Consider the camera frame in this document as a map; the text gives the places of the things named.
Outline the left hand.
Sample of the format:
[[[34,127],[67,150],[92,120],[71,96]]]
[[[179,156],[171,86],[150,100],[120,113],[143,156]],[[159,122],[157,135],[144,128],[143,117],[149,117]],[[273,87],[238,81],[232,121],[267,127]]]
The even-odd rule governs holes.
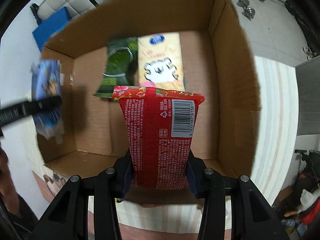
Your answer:
[[[14,183],[11,178],[8,156],[1,148],[0,155],[1,175],[0,175],[0,191],[1,199],[3,200],[5,207],[12,214],[18,214],[20,210],[20,201],[16,192]]]

